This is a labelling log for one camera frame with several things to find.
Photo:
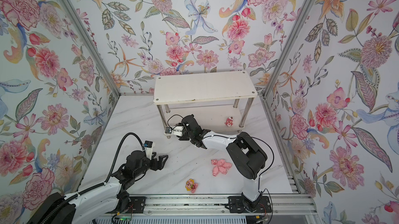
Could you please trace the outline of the small red bear toy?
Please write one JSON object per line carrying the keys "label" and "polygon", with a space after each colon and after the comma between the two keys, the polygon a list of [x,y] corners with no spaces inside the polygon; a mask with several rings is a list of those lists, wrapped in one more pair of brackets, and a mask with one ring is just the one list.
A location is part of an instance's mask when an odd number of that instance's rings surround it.
{"label": "small red bear toy", "polygon": [[225,125],[226,125],[227,127],[232,127],[233,124],[234,124],[233,117],[232,117],[232,116],[231,116],[231,117],[228,117],[228,118],[226,119]]}

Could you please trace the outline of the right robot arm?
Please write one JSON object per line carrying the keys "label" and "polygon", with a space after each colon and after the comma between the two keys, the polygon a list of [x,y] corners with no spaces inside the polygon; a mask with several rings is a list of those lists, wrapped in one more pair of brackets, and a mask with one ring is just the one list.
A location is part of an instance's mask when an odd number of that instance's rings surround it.
{"label": "right robot arm", "polygon": [[259,203],[262,197],[260,172],[265,168],[268,157],[248,133],[218,134],[201,128],[194,115],[184,117],[171,129],[171,133],[178,136],[180,141],[189,141],[198,148],[226,151],[244,178],[243,200],[253,206]]}

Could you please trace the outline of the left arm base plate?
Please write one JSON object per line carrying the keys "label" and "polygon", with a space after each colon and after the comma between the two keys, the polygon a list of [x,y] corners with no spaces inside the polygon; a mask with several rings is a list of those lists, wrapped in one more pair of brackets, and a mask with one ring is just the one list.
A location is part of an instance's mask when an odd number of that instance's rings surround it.
{"label": "left arm base plate", "polygon": [[118,202],[116,209],[110,213],[143,214],[146,197],[127,197]]}

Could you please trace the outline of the yellow red flower toy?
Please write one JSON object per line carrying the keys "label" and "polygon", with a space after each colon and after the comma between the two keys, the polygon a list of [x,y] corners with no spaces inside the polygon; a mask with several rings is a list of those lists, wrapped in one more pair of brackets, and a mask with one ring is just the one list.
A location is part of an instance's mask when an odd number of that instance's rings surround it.
{"label": "yellow red flower toy", "polygon": [[189,179],[186,181],[186,190],[191,192],[191,193],[195,193],[196,190],[198,188],[198,183],[195,182],[194,179]]}

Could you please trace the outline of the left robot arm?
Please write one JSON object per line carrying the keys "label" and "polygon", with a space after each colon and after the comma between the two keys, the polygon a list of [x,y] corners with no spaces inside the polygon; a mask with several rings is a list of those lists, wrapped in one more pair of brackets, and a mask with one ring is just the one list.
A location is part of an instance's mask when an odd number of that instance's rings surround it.
{"label": "left robot arm", "polygon": [[28,220],[29,224],[85,224],[106,213],[123,213],[135,205],[127,190],[148,170],[162,170],[168,155],[150,157],[136,150],[106,182],[62,196],[51,194]]}

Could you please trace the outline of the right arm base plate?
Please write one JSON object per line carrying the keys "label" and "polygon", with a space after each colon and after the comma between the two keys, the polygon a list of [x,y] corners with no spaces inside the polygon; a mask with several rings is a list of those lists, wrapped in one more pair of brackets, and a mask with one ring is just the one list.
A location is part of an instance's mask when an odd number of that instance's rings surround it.
{"label": "right arm base plate", "polygon": [[230,213],[272,213],[272,204],[269,197],[259,196],[254,202],[245,196],[229,196],[227,207]]}

